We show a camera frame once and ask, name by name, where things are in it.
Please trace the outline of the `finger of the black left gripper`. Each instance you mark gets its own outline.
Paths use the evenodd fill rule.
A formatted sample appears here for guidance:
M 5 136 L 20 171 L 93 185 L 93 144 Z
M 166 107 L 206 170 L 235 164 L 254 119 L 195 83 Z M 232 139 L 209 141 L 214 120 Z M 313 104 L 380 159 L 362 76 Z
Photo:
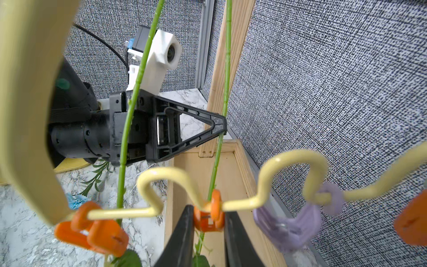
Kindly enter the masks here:
M 163 97 L 156 98 L 156 161 L 202 145 L 227 127 L 226 118 Z

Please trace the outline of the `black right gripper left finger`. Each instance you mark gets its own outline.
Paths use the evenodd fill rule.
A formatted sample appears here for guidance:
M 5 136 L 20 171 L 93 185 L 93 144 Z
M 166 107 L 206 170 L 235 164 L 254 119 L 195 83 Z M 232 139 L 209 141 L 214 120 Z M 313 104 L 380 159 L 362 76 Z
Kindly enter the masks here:
M 193 206 L 187 205 L 155 267 L 191 267 L 193 239 Z

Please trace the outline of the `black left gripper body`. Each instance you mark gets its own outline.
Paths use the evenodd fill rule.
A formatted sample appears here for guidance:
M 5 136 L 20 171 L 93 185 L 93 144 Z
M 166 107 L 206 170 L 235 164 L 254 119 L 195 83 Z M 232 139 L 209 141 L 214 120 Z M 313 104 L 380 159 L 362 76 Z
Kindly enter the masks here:
M 129 113 L 133 93 L 131 91 L 114 93 L 110 96 L 110 156 L 109 162 L 114 166 L 120 164 L 122 137 L 125 122 Z M 134 108 L 128 136 L 126 163 L 146 160 L 156 161 L 156 98 L 147 91 L 140 90 L 136 107 Z

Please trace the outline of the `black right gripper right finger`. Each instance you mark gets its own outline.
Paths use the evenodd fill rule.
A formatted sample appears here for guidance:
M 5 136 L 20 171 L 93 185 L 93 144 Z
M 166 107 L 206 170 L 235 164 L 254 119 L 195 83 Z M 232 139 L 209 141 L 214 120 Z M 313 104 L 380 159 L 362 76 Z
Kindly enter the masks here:
M 225 213 L 226 267 L 264 267 L 236 211 Z

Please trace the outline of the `orange clip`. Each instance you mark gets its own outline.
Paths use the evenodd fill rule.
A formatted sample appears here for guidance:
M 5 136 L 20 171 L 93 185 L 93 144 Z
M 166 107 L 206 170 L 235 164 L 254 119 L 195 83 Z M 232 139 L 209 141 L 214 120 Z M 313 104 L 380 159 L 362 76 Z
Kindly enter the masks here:
M 406 244 L 427 245 L 427 190 L 417 195 L 394 221 L 394 229 Z
M 193 223 L 197 230 L 202 232 L 222 231 L 225 226 L 225 213 L 221 210 L 221 193 L 214 189 L 211 197 L 211 211 L 200 211 L 193 207 Z

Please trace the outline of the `orange clip lowest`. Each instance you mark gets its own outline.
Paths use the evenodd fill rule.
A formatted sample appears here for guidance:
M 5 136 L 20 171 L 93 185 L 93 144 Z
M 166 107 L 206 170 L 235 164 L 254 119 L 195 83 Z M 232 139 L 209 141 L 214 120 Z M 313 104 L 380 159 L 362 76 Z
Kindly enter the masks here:
M 129 236 L 115 220 L 89 220 L 92 210 L 101 207 L 93 201 L 84 203 L 71 221 L 61 222 L 54 230 L 55 237 L 62 242 L 101 254 L 121 257 L 129 244 Z

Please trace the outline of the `blue artificial carnation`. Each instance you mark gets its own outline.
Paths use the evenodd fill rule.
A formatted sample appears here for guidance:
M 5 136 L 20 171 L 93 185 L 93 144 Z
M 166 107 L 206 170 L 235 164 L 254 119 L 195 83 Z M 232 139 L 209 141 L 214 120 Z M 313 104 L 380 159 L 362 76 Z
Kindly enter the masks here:
M 71 210 L 77 210 L 83 204 L 93 199 L 93 193 L 104 191 L 106 178 L 112 173 L 110 163 L 106 160 L 98 160 L 90 166 L 91 170 L 87 176 L 79 178 L 77 189 L 66 193 L 68 206 Z

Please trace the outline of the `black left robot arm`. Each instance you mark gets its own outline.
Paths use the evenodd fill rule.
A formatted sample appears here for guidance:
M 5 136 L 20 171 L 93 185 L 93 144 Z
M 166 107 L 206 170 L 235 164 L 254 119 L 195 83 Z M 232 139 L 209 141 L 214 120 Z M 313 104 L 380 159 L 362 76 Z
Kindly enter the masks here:
M 172 33 L 156 30 L 141 83 L 129 66 L 129 85 L 100 106 L 92 86 L 81 81 L 68 61 L 58 73 L 48 122 L 47 144 L 54 166 L 64 159 L 120 164 L 122 136 L 134 88 L 139 89 L 128 137 L 127 162 L 158 163 L 227 132 L 226 118 L 160 97 L 168 70 L 177 68 L 182 47 Z

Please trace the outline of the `purple clip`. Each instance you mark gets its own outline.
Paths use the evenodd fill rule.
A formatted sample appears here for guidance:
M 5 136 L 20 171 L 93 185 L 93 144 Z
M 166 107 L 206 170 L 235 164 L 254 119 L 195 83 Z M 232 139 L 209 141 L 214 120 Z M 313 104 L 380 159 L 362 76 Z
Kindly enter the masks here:
M 256 225 L 279 252 L 286 254 L 299 250 L 318 235 L 322 212 L 330 216 L 342 212 L 344 193 L 337 185 L 325 182 L 317 193 L 330 195 L 330 203 L 323 204 L 321 209 L 320 205 L 307 202 L 295 218 L 274 216 L 264 206 L 253 210 Z

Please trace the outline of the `wooden hanging rack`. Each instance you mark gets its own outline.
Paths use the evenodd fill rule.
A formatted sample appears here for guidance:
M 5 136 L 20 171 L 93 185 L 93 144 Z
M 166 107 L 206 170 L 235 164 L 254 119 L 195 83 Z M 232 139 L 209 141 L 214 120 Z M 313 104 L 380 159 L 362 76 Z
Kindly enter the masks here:
M 249 22 L 255 1 L 232 1 L 231 22 L 231 63 L 230 81 L 235 78 L 243 45 L 245 43 Z M 215 65 L 212 73 L 211 87 L 207 109 L 220 112 L 223 107 L 224 85 L 225 85 L 225 62 L 226 62 L 226 12 L 222 14 L 221 32 L 216 50 Z M 190 178 L 197 184 L 197 189 L 206 196 L 209 191 L 212 167 L 215 161 L 216 140 L 191 149 L 175 157 L 170 165 L 185 170 Z M 240 140 L 224 140 L 220 154 L 216 187 L 221 191 L 223 200 L 242 199 L 254 196 L 256 193 L 256 182 L 252 173 L 244 147 Z M 165 215 L 165 241 L 170 236 L 179 221 L 186 204 L 190 199 L 184 190 L 169 182 L 167 189 L 166 215 Z M 256 226 L 250 210 L 239 211 L 250 241 L 267 267 L 286 266 L 283 255 L 272 245 L 270 240 Z M 209 263 L 217 267 L 224 267 L 225 245 L 224 235 L 219 232 L 207 233 L 204 238 L 206 248 L 202 252 L 206 255 Z

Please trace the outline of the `yellow tray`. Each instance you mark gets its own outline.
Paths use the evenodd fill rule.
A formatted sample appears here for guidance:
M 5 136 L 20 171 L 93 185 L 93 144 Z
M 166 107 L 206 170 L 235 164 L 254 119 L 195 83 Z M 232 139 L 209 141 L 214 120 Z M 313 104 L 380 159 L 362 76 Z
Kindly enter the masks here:
M 50 166 L 50 169 L 52 169 L 51 172 L 54 172 L 55 175 L 58 175 L 60 173 L 63 172 L 68 172 L 68 171 L 73 171 L 73 170 L 78 170 L 78 169 L 82 169 L 85 168 L 90 164 L 89 162 L 85 161 L 84 159 L 69 159 L 69 158 L 65 158 L 57 167 L 52 168 L 52 166 Z M 33 167 L 31 164 L 23 164 L 23 167 Z M 6 186 L 6 185 L 10 185 L 10 181 L 5 178 L 4 176 L 2 176 L 2 171 L 1 171 L 1 186 Z

